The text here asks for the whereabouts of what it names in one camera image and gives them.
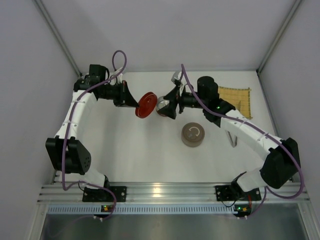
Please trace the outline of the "red metal lunch tin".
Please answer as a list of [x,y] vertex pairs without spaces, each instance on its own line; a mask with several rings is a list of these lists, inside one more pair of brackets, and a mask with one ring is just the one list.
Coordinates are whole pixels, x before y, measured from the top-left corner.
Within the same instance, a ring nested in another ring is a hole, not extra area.
[[160,110],[163,109],[164,107],[166,107],[166,106],[169,105],[169,104],[170,104],[170,101],[169,101],[169,100],[164,99],[163,96],[159,97],[158,100],[157,100],[156,106],[155,106],[156,112],[157,112],[160,116],[162,116],[162,117],[167,117],[167,115],[162,114],[162,113],[160,112]]

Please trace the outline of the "red round lid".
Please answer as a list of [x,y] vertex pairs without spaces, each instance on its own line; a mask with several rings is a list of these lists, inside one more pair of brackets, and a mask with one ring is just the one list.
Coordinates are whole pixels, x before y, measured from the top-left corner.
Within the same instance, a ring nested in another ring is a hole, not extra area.
[[139,107],[135,109],[135,115],[138,118],[144,119],[148,117],[157,105],[158,97],[153,92],[147,92],[142,98],[139,100]]

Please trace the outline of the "brown round lid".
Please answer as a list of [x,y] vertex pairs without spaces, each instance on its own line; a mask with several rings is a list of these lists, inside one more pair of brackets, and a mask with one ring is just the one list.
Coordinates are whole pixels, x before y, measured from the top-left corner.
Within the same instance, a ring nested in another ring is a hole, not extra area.
[[181,140],[188,139],[188,140],[200,140],[205,138],[205,130],[204,128],[196,123],[196,122],[189,122],[183,126],[181,130]]

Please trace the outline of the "metal tongs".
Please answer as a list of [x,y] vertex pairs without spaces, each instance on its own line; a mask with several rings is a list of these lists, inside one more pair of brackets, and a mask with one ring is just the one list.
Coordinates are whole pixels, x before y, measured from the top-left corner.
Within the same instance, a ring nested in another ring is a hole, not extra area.
[[226,131],[226,135],[231,147],[235,148],[238,145],[238,137],[233,133],[231,133],[230,131]]

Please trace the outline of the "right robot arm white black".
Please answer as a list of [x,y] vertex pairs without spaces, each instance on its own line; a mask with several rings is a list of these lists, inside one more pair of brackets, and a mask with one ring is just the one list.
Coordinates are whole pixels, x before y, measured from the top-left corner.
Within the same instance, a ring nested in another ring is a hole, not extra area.
[[280,189],[301,170],[297,142],[292,138],[283,140],[251,123],[234,105],[220,97],[219,86],[212,77],[200,77],[197,90],[190,92],[182,80],[174,77],[172,81],[175,87],[158,99],[156,109],[160,115],[174,120],[184,108],[202,109],[209,122],[240,138],[264,161],[263,166],[240,173],[228,185],[235,198],[240,199],[257,188]]

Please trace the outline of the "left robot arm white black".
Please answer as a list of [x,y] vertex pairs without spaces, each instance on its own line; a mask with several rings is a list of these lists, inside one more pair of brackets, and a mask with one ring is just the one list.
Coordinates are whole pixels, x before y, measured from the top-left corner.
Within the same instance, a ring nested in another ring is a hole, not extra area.
[[45,142],[53,168],[61,173],[63,190],[76,185],[84,197],[92,197],[95,202],[110,202],[116,197],[107,176],[92,167],[93,157],[83,135],[99,99],[111,100],[116,107],[139,107],[122,79],[124,69],[109,72],[103,65],[90,65],[88,74],[74,83],[70,107],[60,129]]

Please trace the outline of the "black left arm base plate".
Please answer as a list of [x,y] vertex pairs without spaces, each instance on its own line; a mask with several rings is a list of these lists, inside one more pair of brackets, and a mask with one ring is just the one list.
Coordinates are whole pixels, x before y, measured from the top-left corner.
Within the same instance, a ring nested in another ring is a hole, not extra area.
[[[109,190],[114,194],[116,201],[119,203],[126,202],[127,198],[127,187],[126,186],[110,186]],[[100,188],[84,188],[84,193],[82,195],[83,202],[89,203],[102,203],[102,202],[112,202],[114,200],[113,196]]]

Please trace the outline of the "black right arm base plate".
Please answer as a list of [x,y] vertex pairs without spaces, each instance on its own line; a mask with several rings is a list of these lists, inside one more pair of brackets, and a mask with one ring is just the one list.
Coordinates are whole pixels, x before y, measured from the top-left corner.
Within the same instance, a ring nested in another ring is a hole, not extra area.
[[262,200],[259,188],[244,192],[241,188],[233,187],[231,184],[216,185],[216,199],[218,202],[234,202],[234,201],[260,201]]

